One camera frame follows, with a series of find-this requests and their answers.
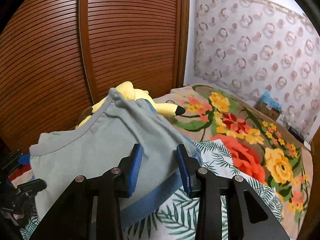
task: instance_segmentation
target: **brown floral bedspread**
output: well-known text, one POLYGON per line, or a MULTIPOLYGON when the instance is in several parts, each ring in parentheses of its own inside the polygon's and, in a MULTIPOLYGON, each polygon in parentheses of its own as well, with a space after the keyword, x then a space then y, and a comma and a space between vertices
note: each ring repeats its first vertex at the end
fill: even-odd
POLYGON ((313 166, 310 152, 284 127, 243 101, 217 88, 193 85, 154 99, 186 109, 170 118, 195 141, 221 139, 234 166, 274 187, 284 208, 282 225, 296 239, 307 211, 313 166))

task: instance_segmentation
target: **wooden door trim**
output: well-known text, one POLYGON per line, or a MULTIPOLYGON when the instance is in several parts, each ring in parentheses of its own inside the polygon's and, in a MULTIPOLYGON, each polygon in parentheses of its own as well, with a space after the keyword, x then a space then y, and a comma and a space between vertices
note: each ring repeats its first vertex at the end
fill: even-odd
POLYGON ((93 104, 100 101, 98 87, 93 72, 93 64, 90 50, 89 23, 88 23, 88 0, 78 0, 77 8, 78 35, 84 74, 93 104))
POLYGON ((177 0, 176 47, 172 88, 183 86, 187 57, 190 0, 177 0))

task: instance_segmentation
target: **wooden furniture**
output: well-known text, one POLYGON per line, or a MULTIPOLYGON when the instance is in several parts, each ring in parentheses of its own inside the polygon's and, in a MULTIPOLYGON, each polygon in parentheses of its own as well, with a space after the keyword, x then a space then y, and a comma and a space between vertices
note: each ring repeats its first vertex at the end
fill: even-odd
POLYGON ((0 137, 28 151, 123 81, 183 84, 189 0, 25 0, 0 35, 0 137))

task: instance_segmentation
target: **metal screw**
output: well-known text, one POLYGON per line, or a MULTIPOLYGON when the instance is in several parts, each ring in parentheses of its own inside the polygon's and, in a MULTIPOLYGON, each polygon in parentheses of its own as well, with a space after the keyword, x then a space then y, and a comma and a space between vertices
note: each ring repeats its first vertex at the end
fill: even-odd
POLYGON ((240 175, 236 175, 235 176, 235 180, 238 181, 238 182, 242 182, 243 181, 243 177, 240 176, 240 175))
POLYGON ((200 168, 198 170, 198 172, 201 173, 201 174, 206 174, 208 172, 208 170, 206 168, 200 168))
POLYGON ((118 167, 115 167, 115 168, 113 168, 113 169, 111 170, 111 172, 112 172, 113 174, 118 174, 118 173, 121 172, 121 170, 120 170, 118 167))
POLYGON ((76 177, 76 182, 82 182, 84 180, 84 176, 79 175, 76 177))

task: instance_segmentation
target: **yellow plush toy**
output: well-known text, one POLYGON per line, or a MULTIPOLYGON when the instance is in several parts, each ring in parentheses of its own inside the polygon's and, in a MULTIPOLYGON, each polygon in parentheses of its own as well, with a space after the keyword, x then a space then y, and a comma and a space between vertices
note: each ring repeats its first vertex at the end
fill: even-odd
MULTIPOLYGON (((185 109, 181 106, 177 106, 175 104, 170 103, 155 103, 151 96, 149 96, 149 92, 146 90, 135 89, 130 81, 123 82, 122 84, 116 87, 116 90, 121 93, 124 98, 128 101, 137 100, 137 99, 145 99, 150 102, 150 104, 154 107, 158 114, 162 115, 169 115, 169 116, 176 116, 182 115, 185 113, 185 109)), ((104 103, 107 97, 103 98, 99 103, 96 103, 92 106, 91 113, 95 113, 104 103)), ((80 123, 77 127, 83 125, 90 117, 91 113, 88 115, 86 114, 89 109, 85 110, 84 113, 80 117, 80 123)))

